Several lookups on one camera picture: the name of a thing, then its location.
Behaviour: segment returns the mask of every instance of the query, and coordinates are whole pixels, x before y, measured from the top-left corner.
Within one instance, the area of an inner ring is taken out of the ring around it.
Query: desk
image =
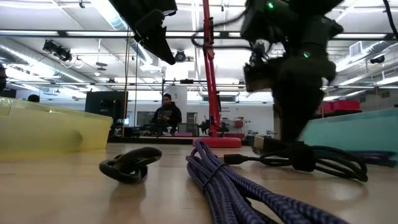
[[[106,150],[36,160],[0,162],[0,223],[211,223],[207,201],[187,173],[191,146],[151,145],[163,158],[139,185],[118,184],[98,163],[143,144],[108,144]],[[238,149],[252,155],[249,147]],[[220,149],[222,155],[236,151]],[[320,172],[299,173],[246,162],[233,169],[265,188],[350,223],[396,223],[398,170],[369,166],[365,185]],[[258,210],[276,218],[260,203]]]

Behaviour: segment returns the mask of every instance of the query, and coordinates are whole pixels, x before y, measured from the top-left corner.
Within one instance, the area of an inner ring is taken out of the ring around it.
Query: black cable plug
[[[248,160],[249,160],[248,156],[243,156],[240,154],[224,155],[224,163],[228,165],[238,165]]]

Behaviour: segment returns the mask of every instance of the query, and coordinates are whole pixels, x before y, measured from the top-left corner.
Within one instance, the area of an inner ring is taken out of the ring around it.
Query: man
[[[172,101],[172,96],[168,93],[163,96],[163,107],[156,110],[152,122],[159,124],[162,118],[165,124],[172,127],[170,130],[171,134],[177,130],[178,123],[181,123],[182,121],[181,111]]]
[[[34,103],[40,103],[40,97],[35,94],[32,94],[27,98],[27,101],[34,102]]]
[[[3,65],[0,63],[0,93],[5,89],[6,87],[6,80],[7,75],[6,75],[6,69],[3,67]]]

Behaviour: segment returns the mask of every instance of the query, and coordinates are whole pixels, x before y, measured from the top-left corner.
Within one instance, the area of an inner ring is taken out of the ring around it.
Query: computer monitor
[[[113,119],[125,119],[124,114],[127,110],[122,91],[91,91],[87,93],[85,111]]]

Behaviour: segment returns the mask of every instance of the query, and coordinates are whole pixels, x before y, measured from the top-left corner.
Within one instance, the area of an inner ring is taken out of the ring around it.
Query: translucent yellow container
[[[0,159],[104,149],[111,118],[0,97]]]

